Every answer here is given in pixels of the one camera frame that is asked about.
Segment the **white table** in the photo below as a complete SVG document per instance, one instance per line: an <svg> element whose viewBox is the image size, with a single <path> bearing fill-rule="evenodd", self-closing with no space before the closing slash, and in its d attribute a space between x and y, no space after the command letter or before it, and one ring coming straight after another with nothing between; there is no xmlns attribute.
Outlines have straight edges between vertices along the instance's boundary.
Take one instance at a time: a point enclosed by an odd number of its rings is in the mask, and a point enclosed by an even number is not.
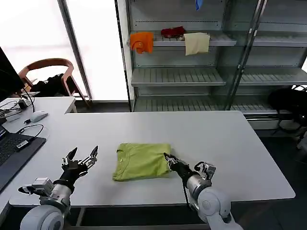
<svg viewBox="0 0 307 230"><path fill-rule="evenodd" d="M0 103L0 106L3 104L6 104L7 102L18 101L18 100L19 98L7 98ZM75 109L74 102L75 102L74 97L37 97L35 98L35 101L34 101L35 110L36 111L44 110L49 113L49 116L41 120L39 123L43 125L46 124L46 126L48 126L49 123L52 124L52 121L54 121L56 117L62 116L74 110ZM1 109L11 108L13 105L14 103L9 103L1 107ZM5 127L10 132L18 131L21 127L26 126L26 124L24 124L24 121L30 118L32 112L33 112L32 106L30 105L25 111L18 114L20 116L19 119L14 120L12 122L5 122L3 124L3 127ZM27 130L27 134L31 135L32 133L35 134L36 130L33 130L33 129Z"/></svg>
<svg viewBox="0 0 307 230"><path fill-rule="evenodd" d="M217 167L213 186L232 201L293 198L295 193L240 112L153 112L66 114L54 123L46 144L7 189L14 206L38 205L38 196L17 188L37 177L56 180L61 158L78 146L83 159L95 145L98 162L75 184L72 206L184 203L181 179L114 182L116 149L123 142L170 143L174 154L194 165L207 161Z"/></svg>
<svg viewBox="0 0 307 230"><path fill-rule="evenodd" d="M8 98L0 103L0 105L3 105L9 101L18 100L18 98ZM53 131L53 125L58 120L61 119L62 116L64 116L65 113L70 112L75 108L74 105L75 98L74 97L44 97L44 98L35 98L35 109L38 110L44 110L49 113L49 116L45 117L43 120L39 121L37 124L43 124L46 126L47 129L43 130L43 132L39 135L39 137L47 138L50 137L51 133L54 133ZM8 105L2 107L2 108L10 108L14 104L9 103ZM29 119L31 113L32 113L32 106L28 107L24 112L20 113L21 117L15 121L12 122L5 122L3 126L8 129L10 132L16 132L20 128L26 126L24 124L24 121L26 119ZM37 133L37 129L35 128L29 128L26 129L24 134L25 135L35 135ZM22 177L22 173L19 173L11 182L10 184L0 193L0 223L1 218L5 214L5 210L8 207L8 201L15 189L20 186L21 181L19 181L18 178Z"/></svg>

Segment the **black bag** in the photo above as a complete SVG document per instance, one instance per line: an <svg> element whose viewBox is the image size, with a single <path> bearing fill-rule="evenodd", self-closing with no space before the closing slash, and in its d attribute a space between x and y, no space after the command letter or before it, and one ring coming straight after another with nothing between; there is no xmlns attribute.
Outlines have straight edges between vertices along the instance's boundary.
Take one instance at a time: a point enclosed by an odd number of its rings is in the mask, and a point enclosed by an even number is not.
<svg viewBox="0 0 307 230"><path fill-rule="evenodd" d="M307 92L291 88L279 89L269 95L268 101L271 107L277 110L279 116L280 110L292 113L293 120L300 125L296 130L307 127Z"/></svg>
<svg viewBox="0 0 307 230"><path fill-rule="evenodd" d="M61 83L62 76L63 74L61 73L52 78L48 78L47 83L39 81L37 84L33 85L30 92L40 92L36 97L53 97L57 93L68 96Z"/></svg>

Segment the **laptop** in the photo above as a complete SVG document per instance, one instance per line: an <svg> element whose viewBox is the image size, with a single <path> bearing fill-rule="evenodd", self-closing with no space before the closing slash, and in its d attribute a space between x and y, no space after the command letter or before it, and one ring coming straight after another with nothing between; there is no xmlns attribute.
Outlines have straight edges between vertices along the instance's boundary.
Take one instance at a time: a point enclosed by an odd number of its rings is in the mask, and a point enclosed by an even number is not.
<svg viewBox="0 0 307 230"><path fill-rule="evenodd" d="M46 142L45 138L35 138L17 151L16 145L30 138L32 136L10 133L0 126L0 192Z"/></svg>

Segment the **metal shelf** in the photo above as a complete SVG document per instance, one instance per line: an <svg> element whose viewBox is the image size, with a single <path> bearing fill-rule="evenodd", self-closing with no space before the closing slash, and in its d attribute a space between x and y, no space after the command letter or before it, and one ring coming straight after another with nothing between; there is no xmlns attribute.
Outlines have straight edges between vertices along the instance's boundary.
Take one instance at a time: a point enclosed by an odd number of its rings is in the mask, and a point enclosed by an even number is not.
<svg viewBox="0 0 307 230"><path fill-rule="evenodd" d="M153 46L185 46L185 42L181 41L179 38L165 38L161 35L160 31L153 31L152 33L154 34L153 35L154 37ZM208 31L204 33L209 33L210 35L209 46L235 46L236 45L236 40L231 39L226 34L223 34L221 31Z"/></svg>
<svg viewBox="0 0 307 230"><path fill-rule="evenodd" d="M307 73L300 68L246 67L240 86L307 84Z"/></svg>
<svg viewBox="0 0 307 230"><path fill-rule="evenodd" d="M226 82L215 68L138 68L132 86L221 86Z"/></svg>
<svg viewBox="0 0 307 230"><path fill-rule="evenodd" d="M258 32L253 46L307 47L307 33Z"/></svg>
<svg viewBox="0 0 307 230"><path fill-rule="evenodd" d="M272 109L268 103L267 96L253 95L245 96L238 95L235 97L230 110L241 111L245 115L271 115L277 114L277 111ZM281 114L287 114L288 111L281 111Z"/></svg>
<svg viewBox="0 0 307 230"><path fill-rule="evenodd" d="M213 111L219 106L209 96L139 97L135 112Z"/></svg>

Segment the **blue cloth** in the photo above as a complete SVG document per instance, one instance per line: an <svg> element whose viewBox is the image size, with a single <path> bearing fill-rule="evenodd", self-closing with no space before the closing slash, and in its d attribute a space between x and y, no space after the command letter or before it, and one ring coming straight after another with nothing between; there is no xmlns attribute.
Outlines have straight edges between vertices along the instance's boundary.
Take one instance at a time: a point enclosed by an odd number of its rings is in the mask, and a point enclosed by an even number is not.
<svg viewBox="0 0 307 230"><path fill-rule="evenodd" d="M202 6L203 0L195 0L196 10L199 11Z"/></svg>

